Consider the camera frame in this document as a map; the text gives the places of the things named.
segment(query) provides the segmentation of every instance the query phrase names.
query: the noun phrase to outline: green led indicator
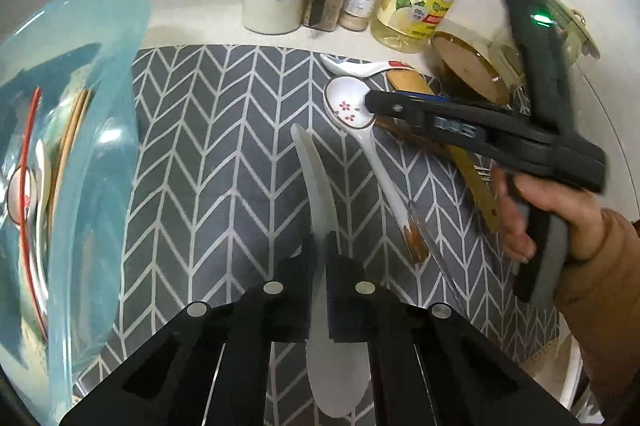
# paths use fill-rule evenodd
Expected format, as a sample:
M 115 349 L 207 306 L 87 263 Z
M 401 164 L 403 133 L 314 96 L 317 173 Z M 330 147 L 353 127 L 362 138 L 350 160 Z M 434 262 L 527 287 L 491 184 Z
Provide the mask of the green led indicator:
M 551 27 L 556 24 L 553 19 L 545 14 L 533 14 L 531 19 L 533 19 L 538 25 L 541 27 Z

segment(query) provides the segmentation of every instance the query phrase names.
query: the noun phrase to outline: gray chevron mat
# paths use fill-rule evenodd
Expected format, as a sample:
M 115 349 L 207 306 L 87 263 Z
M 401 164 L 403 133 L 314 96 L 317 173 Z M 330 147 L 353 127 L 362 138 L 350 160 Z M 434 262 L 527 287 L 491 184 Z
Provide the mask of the gray chevron mat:
M 332 183 L 340 249 L 367 277 L 426 306 L 450 293 L 435 262 L 413 265 L 369 164 L 322 108 L 329 79 L 318 55 L 255 46 L 141 50 L 132 67 L 140 160 L 130 200 L 122 295 L 107 346 L 85 371 L 91 390 L 188 302 L 221 305 L 271 279 L 310 228 L 290 127 L 314 138 Z M 436 91 L 437 82 L 431 81 Z M 387 88 L 376 76 L 372 88 Z M 449 260 L 473 324 L 515 361 L 558 334 L 552 309 L 536 313 L 511 292 L 510 263 L 485 232 L 459 171 L 382 131 L 378 153 L 404 199 Z M 372 425 L 369 388 L 345 419 L 316 407 L 304 345 L 271 352 L 265 424 Z

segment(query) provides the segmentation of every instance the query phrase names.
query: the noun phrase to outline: black handle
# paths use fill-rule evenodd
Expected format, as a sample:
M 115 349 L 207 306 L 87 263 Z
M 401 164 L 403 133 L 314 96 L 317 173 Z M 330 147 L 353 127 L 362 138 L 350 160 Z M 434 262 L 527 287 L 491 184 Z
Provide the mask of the black handle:
M 507 175 L 510 196 L 527 218 L 527 234 L 536 244 L 536 255 L 520 265 L 513 283 L 513 293 L 520 301 L 546 309 L 553 303 L 554 292 L 569 252 L 569 225 L 555 213 L 548 213 L 522 199 Z

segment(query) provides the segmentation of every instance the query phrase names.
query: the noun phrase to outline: metal bolt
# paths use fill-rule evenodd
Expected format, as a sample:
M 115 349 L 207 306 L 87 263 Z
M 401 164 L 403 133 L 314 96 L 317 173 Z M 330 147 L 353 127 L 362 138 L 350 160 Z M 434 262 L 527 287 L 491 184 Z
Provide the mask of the metal bolt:
M 431 308 L 431 314 L 441 320 L 446 320 L 451 316 L 451 307 L 449 307 L 446 303 L 437 303 Z
M 187 307 L 187 314 L 191 317 L 204 316 L 207 313 L 207 306 L 202 301 L 195 301 Z
M 369 281 L 359 281 L 358 283 L 356 283 L 356 291 L 359 292 L 360 294 L 364 294 L 364 295 L 373 294 L 375 290 L 376 290 L 376 286 Z
M 276 295 L 280 294 L 284 289 L 284 285 L 279 281 L 268 281 L 262 287 L 267 294 Z

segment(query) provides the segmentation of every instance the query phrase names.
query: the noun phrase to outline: human hand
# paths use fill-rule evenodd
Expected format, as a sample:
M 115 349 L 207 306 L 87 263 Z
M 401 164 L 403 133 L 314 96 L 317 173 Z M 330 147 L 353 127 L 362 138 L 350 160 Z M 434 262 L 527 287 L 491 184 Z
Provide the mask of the human hand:
M 569 223 L 569 253 L 575 259 L 587 259 L 598 250 L 606 229 L 600 205 L 591 193 L 524 174 L 516 175 L 513 181 L 524 200 Z M 508 257 L 528 263 L 536 254 L 536 244 L 527 235 L 527 221 L 509 196 L 507 174 L 499 166 L 492 169 L 492 183 L 500 212 L 502 248 Z

